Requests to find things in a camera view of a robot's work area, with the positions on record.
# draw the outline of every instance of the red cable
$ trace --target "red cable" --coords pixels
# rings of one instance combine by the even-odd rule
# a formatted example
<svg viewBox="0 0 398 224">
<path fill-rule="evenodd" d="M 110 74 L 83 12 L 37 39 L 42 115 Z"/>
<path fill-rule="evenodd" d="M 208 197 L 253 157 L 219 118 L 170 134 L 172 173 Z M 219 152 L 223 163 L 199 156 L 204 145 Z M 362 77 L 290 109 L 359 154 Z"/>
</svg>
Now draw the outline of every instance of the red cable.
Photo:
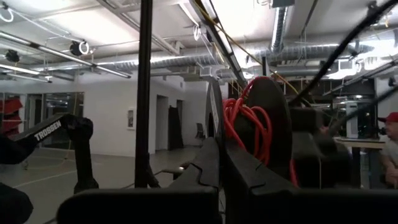
<svg viewBox="0 0 398 224">
<path fill-rule="evenodd" d="M 237 100 L 235 99 L 228 99 L 223 102 L 223 111 L 224 111 L 224 124 L 226 129 L 226 137 L 233 138 L 238 142 L 238 145 L 242 147 L 245 151 L 246 147 L 243 144 L 242 140 L 240 139 L 239 135 L 236 133 L 234 128 L 235 119 L 238 113 L 243 114 L 249 120 L 251 120 L 255 126 L 255 135 L 254 135 L 254 157 L 258 160 L 262 161 L 265 165 L 268 165 L 269 157 L 270 157 L 270 148 L 272 142 L 272 123 L 271 119 L 269 118 L 267 112 L 259 106 L 253 106 L 252 108 L 248 108 L 247 106 L 243 105 L 244 97 L 247 95 L 250 88 L 253 86 L 253 83 L 261 78 L 269 78 L 269 77 L 257 77 L 252 80 L 247 87 L 243 90 L 241 97 Z M 264 128 L 262 123 L 259 121 L 255 111 L 260 112 L 265 118 L 267 129 Z M 295 167 L 293 160 L 290 160 L 289 164 L 289 172 L 290 172 L 290 179 L 292 183 L 298 187 Z"/>
</svg>

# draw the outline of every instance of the floor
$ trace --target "floor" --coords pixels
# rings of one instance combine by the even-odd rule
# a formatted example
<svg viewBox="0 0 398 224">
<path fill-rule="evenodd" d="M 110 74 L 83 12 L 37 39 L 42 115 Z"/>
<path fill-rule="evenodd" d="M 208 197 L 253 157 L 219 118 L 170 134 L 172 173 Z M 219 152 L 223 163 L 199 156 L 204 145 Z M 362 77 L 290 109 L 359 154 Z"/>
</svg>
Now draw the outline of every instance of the floor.
<svg viewBox="0 0 398 224">
<path fill-rule="evenodd" d="M 198 148 L 157 151 L 151 155 L 154 173 L 165 168 L 177 168 L 195 157 Z M 0 167 L 0 180 L 25 192 L 34 204 L 29 224 L 43 224 L 51 220 L 58 206 L 73 194 L 76 184 L 76 167 L 73 152 L 67 160 L 65 151 L 40 149 L 27 163 Z M 134 182 L 134 158 L 92 155 L 94 177 L 102 189 L 120 189 Z M 171 174 L 158 174 L 162 187 L 172 182 Z"/>
</svg>

